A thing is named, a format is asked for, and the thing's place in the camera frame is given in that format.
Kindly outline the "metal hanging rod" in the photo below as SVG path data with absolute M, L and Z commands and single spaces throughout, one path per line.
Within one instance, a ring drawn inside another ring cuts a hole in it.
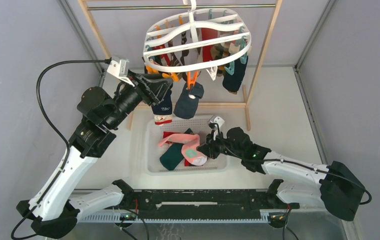
M 273 8 L 275 4 L 228 4 L 228 5 L 198 5 L 197 9 L 221 9 L 221 8 Z M 168 9 L 191 9 L 186 5 L 153 5 L 153 6 L 90 6 L 88 11 L 120 11 L 120 10 L 168 10 Z

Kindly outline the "navy sock white lettering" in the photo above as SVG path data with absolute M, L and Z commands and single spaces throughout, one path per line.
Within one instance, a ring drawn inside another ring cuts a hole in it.
M 169 89 L 163 100 L 159 104 L 151 107 L 155 125 L 161 126 L 172 122 L 173 103 L 171 94 L 172 91 Z

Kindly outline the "red and beige sock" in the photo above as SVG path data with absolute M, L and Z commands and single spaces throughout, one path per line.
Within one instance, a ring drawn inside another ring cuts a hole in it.
M 175 132 L 172 131 L 164 131 L 163 132 L 163 138 L 168 139 L 171 135 L 176 134 Z

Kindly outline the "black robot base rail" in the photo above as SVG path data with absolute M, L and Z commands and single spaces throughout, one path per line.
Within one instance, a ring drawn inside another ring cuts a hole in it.
M 122 179 L 113 185 L 124 193 L 115 208 L 135 211 L 144 220 L 267 221 L 262 211 L 299 208 L 299 204 L 284 203 L 265 189 L 133 189 Z

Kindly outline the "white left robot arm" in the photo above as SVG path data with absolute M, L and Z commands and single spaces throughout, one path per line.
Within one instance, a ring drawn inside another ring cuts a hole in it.
M 37 236 L 60 239 L 83 218 L 108 207 L 129 208 L 132 188 L 122 180 L 90 194 L 71 197 L 83 175 L 102 157 L 116 138 L 115 131 L 139 105 L 159 104 L 172 86 L 161 74 L 129 72 L 130 83 L 121 82 L 110 96 L 102 87 L 87 89 L 77 109 L 83 115 L 55 171 L 30 200 L 17 204 L 24 220 L 31 220 Z

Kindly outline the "white round clip hanger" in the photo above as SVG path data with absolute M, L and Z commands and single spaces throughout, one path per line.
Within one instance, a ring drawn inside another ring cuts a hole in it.
M 184 73 L 199 70 L 216 72 L 219 66 L 240 60 L 245 63 L 252 45 L 252 34 L 241 16 L 231 8 L 197 6 L 185 0 L 186 12 L 159 20 L 150 26 L 143 43 L 145 66 L 163 73 Z M 182 63 L 178 66 L 155 64 L 155 57 L 172 56 L 190 50 L 221 46 L 227 56 L 208 61 Z

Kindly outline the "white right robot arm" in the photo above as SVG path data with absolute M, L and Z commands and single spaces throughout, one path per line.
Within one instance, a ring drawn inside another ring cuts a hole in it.
M 276 176 L 267 194 L 267 203 L 273 208 L 302 204 L 324 208 L 351 222 L 359 206 L 372 200 L 369 191 L 345 164 L 338 161 L 330 165 L 314 164 L 285 157 L 255 144 L 240 127 L 231 128 L 226 135 L 212 131 L 197 149 L 211 159 L 220 154 L 236 157 L 251 172 Z

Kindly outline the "white plastic basket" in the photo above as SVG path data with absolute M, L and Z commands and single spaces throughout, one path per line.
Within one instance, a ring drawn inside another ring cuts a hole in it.
M 209 124 L 224 120 L 219 116 L 198 115 L 191 119 L 173 117 L 171 123 L 146 125 L 144 159 L 150 175 L 184 175 L 223 172 L 228 168 L 229 157 L 215 159 L 197 150 L 211 133 Z

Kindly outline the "navy blue sock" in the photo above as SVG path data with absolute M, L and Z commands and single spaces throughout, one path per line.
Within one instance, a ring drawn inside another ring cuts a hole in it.
M 198 109 L 199 100 L 203 98 L 204 87 L 196 83 L 192 89 L 188 89 L 187 84 L 176 101 L 173 114 L 181 119 L 191 119 Z

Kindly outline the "pink patterned sock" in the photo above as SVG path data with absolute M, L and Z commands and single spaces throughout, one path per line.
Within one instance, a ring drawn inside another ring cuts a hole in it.
M 201 145 L 200 136 L 198 134 L 192 134 L 190 137 L 191 140 L 182 146 L 181 153 L 187 162 L 194 166 L 202 166 L 207 162 L 208 157 L 197 150 L 197 147 Z M 163 146 L 165 141 L 166 139 L 164 138 L 160 140 L 158 146 Z

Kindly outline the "navy sock striped cuff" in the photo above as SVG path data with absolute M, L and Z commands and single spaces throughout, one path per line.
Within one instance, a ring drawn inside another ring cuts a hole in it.
M 222 85 L 230 93 L 237 93 L 242 85 L 247 68 L 247 62 L 241 63 L 240 59 L 234 61 L 234 74 L 225 74 Z

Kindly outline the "dark teal sock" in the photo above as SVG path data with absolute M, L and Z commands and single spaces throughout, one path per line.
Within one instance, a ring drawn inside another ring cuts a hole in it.
M 165 138 L 165 144 L 169 147 L 160 156 L 159 160 L 166 170 L 173 171 L 179 163 L 185 159 L 181 150 L 182 146 L 191 140 L 191 134 L 193 134 L 193 132 L 188 128 L 184 133 L 176 132 L 176 134 L 171 135 L 168 139 Z

